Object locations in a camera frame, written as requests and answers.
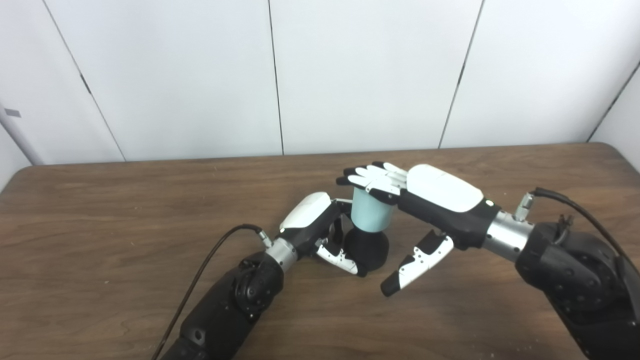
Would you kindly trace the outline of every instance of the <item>brown wood grain surface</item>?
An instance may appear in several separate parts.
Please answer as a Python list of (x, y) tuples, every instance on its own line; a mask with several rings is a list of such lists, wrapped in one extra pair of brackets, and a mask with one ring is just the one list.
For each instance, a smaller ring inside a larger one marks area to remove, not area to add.
[[(374, 160), (432, 164), (508, 211), (535, 186), (563, 192), (640, 264), (640, 176), (598, 143), (31, 167), (0, 194), (0, 359), (148, 359), (225, 231), (275, 235), (307, 194), (351, 197), (334, 179)], [(530, 219), (560, 213), (572, 211), (540, 199)], [(236, 359), (583, 359), (543, 294), (485, 250), (455, 250), (385, 298), (380, 282), (429, 229), (396, 211), (387, 264), (364, 279), (296, 263)], [(260, 249), (233, 236), (185, 312)]]

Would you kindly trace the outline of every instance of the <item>black wire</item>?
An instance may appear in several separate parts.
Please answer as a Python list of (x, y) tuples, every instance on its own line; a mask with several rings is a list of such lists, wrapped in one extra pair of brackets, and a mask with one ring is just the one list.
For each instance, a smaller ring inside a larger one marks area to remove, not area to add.
[(534, 196), (547, 197), (549, 199), (554, 199), (556, 201), (562, 202), (563, 204), (571, 206), (575, 211), (578, 211), (582, 216), (584, 216), (587, 220), (589, 220), (589, 222), (596, 229), (598, 229), (598, 231), (600, 231), (600, 234), (602, 234), (602, 236), (611, 244), (611, 247), (615, 249), (618, 255), (627, 259), (630, 262), (627, 254), (625, 253), (624, 250), (622, 250), (622, 247), (616, 241), (616, 239), (613, 238), (613, 235), (611, 235), (611, 233), (607, 231), (607, 229), (605, 229), (604, 226), (602, 226), (602, 224), (595, 217), (593, 217), (593, 215), (589, 213), (585, 208), (578, 205), (577, 203), (569, 199), (567, 196), (552, 190), (536, 188), (534, 191), (531, 192), (531, 194), (533, 194)]
[(193, 292), (193, 288), (196, 287), (196, 284), (198, 283), (198, 280), (200, 279), (200, 276), (202, 275), (202, 272), (204, 271), (205, 267), (207, 267), (207, 264), (209, 264), (209, 260), (211, 260), (211, 257), (216, 253), (216, 251), (218, 251), (218, 248), (220, 247), (220, 245), (222, 245), (222, 243), (224, 243), (225, 240), (229, 236), (231, 236), (231, 234), (233, 234), (234, 232), (236, 232), (238, 230), (241, 230), (241, 229), (253, 230), (257, 234), (262, 232), (262, 229), (260, 227), (257, 227), (256, 225), (242, 224), (242, 225), (238, 225), (238, 226), (234, 227), (233, 229), (227, 231), (227, 233), (224, 234), (220, 238), (220, 240), (218, 240), (218, 242), (214, 245), (214, 247), (211, 249), (211, 251), (209, 252), (207, 257), (202, 262), (202, 265), (200, 265), (200, 268), (198, 269), (198, 272), (196, 273), (195, 277), (191, 281), (191, 285), (189, 285), (189, 288), (187, 289), (187, 292), (184, 294), (184, 297), (182, 298), (182, 301), (180, 302), (180, 305), (178, 305), (178, 309), (176, 310), (173, 318), (171, 319), (171, 322), (169, 323), (169, 326), (166, 328), (166, 331), (164, 332), (164, 335), (163, 335), (162, 339), (160, 340), (160, 344), (158, 344), (158, 347), (156, 348), (156, 352), (154, 352), (154, 354), (151, 356), (151, 360), (156, 360), (158, 358), (158, 356), (160, 355), (160, 351), (162, 351), (162, 348), (164, 347), (164, 344), (166, 343), (166, 340), (169, 338), (169, 335), (171, 334), (171, 331), (173, 330), (173, 326), (178, 321), (178, 317), (180, 317), (180, 314), (182, 313), (182, 310), (184, 309), (184, 306), (187, 304), (187, 300), (189, 300), (189, 296), (191, 296), (191, 292)]

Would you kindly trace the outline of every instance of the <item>robotic hand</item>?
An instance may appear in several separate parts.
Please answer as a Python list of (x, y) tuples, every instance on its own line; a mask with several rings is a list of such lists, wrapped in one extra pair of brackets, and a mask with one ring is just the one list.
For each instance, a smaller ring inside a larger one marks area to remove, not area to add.
[[(443, 231), (427, 234), (413, 256), (382, 283), (386, 296), (410, 284), (454, 247), (484, 248), (514, 262), (522, 279), (546, 295), (588, 358), (640, 358), (640, 275), (597, 220), (565, 196), (538, 188), (525, 194), (510, 214), (481, 190), (435, 167), (417, 165), (406, 172), (381, 162), (347, 168), (337, 183), (353, 185)], [(570, 231), (572, 218), (526, 221), (536, 196), (570, 205), (611, 246), (592, 234)]]
[(244, 258), (211, 287), (187, 315), (179, 338), (162, 359), (231, 359), (282, 290), (284, 273), (305, 256), (317, 254), (351, 274), (366, 275), (340, 244), (342, 215), (350, 214), (349, 200), (331, 200), (327, 193), (318, 192), (289, 213), (275, 241), (255, 227), (267, 249)]

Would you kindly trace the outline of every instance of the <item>black object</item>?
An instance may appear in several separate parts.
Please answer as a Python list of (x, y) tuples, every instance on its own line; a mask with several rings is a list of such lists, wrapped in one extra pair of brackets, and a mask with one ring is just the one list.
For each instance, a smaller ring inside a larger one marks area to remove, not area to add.
[(383, 232), (368, 233), (354, 227), (344, 237), (344, 251), (356, 262), (359, 271), (362, 267), (370, 272), (381, 268), (387, 261), (389, 239)]

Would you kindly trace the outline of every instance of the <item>white wall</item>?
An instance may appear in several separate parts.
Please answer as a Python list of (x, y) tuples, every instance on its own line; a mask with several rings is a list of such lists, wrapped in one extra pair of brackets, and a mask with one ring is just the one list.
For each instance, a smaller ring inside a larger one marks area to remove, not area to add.
[(640, 3), (480, 7), (3, 0), (0, 121), (46, 164), (585, 141), (640, 61)]
[(486, 0), (443, 147), (584, 142), (640, 60), (636, 0)]
[(592, 142), (604, 142), (615, 147), (640, 171), (640, 72), (624, 89), (600, 127)]
[(0, 192), (16, 171), (30, 165), (29, 160), (0, 126)]
[(282, 153), (267, 1), (47, 4), (127, 160)]
[(122, 161), (41, 0), (0, 1), (0, 110), (38, 163)]
[(286, 154), (438, 147), (480, 0), (272, 0)]

